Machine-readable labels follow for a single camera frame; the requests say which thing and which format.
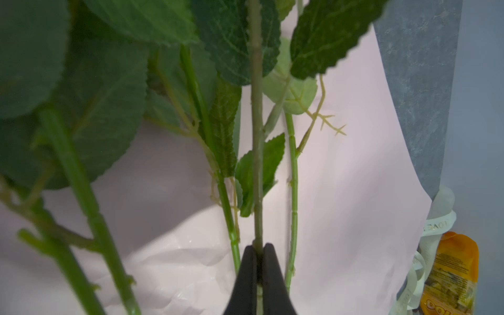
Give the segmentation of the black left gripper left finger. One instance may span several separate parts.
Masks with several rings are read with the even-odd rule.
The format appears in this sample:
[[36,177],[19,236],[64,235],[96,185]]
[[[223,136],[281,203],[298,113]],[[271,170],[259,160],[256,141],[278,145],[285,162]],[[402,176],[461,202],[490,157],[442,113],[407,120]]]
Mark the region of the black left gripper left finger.
[[257,314],[257,282],[258,257],[252,245],[248,245],[242,257],[242,262],[230,300],[224,315],[256,315]]

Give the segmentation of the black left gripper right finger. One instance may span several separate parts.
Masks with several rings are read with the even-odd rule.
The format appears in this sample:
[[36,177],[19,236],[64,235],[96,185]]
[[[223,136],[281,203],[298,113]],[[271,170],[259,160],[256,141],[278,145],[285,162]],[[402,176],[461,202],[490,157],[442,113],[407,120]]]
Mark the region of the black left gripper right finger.
[[261,259],[263,312],[265,315],[297,315],[287,292],[276,250],[266,243]]

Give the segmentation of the pink purple wrapping paper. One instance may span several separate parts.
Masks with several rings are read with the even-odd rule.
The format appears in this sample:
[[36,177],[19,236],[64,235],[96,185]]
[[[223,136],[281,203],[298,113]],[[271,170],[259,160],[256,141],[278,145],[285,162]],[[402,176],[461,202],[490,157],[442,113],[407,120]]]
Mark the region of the pink purple wrapping paper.
[[[28,148],[35,111],[57,92],[100,211],[143,314],[220,314],[234,279],[223,210],[195,141],[140,118],[147,45],[79,40],[57,12],[1,9],[1,174],[31,188],[51,157]],[[323,77],[315,101],[342,133],[314,131],[298,163],[291,296],[299,314],[387,314],[406,279],[430,201],[406,148],[375,27]]]

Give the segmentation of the white fake rose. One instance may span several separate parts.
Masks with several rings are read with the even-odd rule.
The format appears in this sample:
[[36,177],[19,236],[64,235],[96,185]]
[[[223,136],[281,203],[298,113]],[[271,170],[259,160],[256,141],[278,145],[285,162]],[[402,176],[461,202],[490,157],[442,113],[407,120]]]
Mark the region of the white fake rose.
[[237,154],[233,135],[241,88],[223,81],[199,47],[156,47],[148,60],[150,88],[144,117],[153,124],[196,140],[210,166],[211,199],[224,213],[234,269],[239,270],[240,231],[227,178],[233,178]]
[[[328,126],[337,134],[344,135],[342,127],[335,127],[328,119],[330,115],[321,113],[326,100],[326,89],[323,76],[317,79],[299,80],[291,75],[290,39],[280,38],[280,53],[274,69],[262,80],[263,94],[273,103],[274,107],[266,121],[265,135],[269,135],[281,115],[284,116],[287,129],[288,158],[290,161],[291,192],[290,217],[290,249],[287,259],[285,283],[287,290],[295,275],[295,260],[297,257],[298,220],[299,220],[299,166],[298,159],[303,153],[311,136],[316,120],[321,120],[321,126]],[[311,124],[298,143],[295,137],[294,116],[308,115]]]

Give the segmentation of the red pink fake rose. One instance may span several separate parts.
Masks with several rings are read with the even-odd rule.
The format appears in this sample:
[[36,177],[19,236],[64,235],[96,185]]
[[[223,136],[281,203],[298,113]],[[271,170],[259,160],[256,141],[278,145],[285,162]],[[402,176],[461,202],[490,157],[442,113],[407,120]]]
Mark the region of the red pink fake rose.
[[19,238],[56,262],[88,314],[105,309],[73,248],[100,255],[126,313],[141,313],[91,185],[197,42],[188,1],[1,2],[1,202],[33,224]]

